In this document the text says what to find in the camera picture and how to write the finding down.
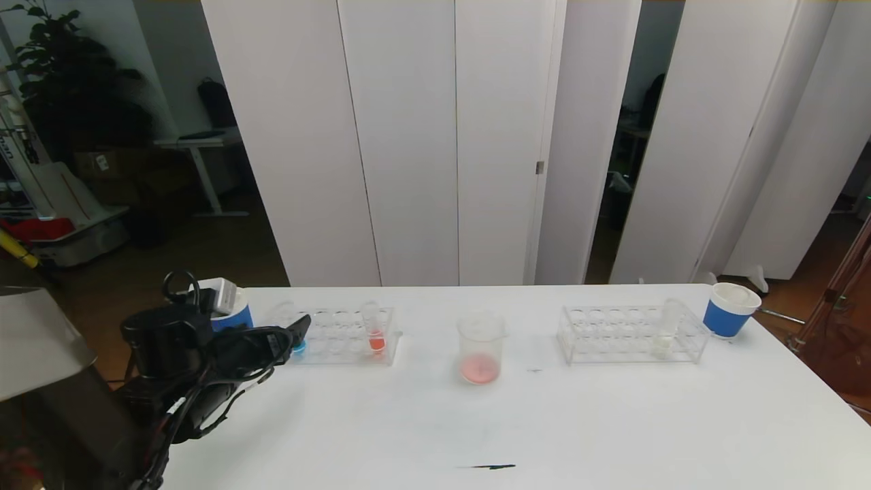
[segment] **black bag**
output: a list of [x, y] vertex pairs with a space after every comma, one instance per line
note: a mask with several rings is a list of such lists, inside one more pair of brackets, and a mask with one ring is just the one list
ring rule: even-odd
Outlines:
[[197, 87], [199, 99], [212, 121], [212, 127], [236, 126], [236, 116], [233, 115], [233, 106], [230, 105], [230, 96], [226, 94], [226, 88], [211, 78], [203, 78]]

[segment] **yellow pole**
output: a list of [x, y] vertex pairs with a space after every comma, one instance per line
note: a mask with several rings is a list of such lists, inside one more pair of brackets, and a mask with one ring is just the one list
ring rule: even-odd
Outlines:
[[6, 233], [6, 230], [2, 228], [0, 228], [0, 248], [12, 254], [13, 257], [31, 269], [35, 269], [39, 265], [39, 259], [29, 252], [27, 248], [22, 247], [18, 240]]

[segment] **red liquid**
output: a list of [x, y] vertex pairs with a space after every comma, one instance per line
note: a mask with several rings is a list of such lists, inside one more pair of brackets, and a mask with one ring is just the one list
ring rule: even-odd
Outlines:
[[460, 374], [474, 385], [486, 385], [499, 378], [499, 363], [487, 354], [472, 354], [460, 361]]
[[384, 337], [380, 330], [376, 330], [369, 334], [369, 347], [375, 352], [381, 352], [385, 347]]

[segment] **white tabletop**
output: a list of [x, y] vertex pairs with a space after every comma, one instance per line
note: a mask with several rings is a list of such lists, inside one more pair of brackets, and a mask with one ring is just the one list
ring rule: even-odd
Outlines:
[[[699, 364], [570, 367], [557, 349], [564, 304], [677, 297], [701, 316], [709, 291], [248, 289], [256, 323], [287, 299], [395, 307], [396, 362], [281, 366], [214, 432], [172, 447], [164, 488], [871, 488], [871, 428], [754, 320]], [[474, 308], [510, 329], [492, 385], [455, 372], [456, 318]]]
[[155, 146], [162, 148], [180, 149], [180, 148], [215, 148], [221, 146], [235, 145], [242, 141], [242, 135], [239, 128], [224, 127], [218, 131], [223, 131], [222, 134], [210, 136], [209, 138], [197, 138], [194, 140], [179, 140], [178, 138], [163, 138], [162, 140], [154, 140]]

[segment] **doorway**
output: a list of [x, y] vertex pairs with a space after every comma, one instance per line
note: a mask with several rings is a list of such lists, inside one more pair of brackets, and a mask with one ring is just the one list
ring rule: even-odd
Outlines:
[[684, 2], [644, 0], [584, 283], [607, 284], [672, 60]]

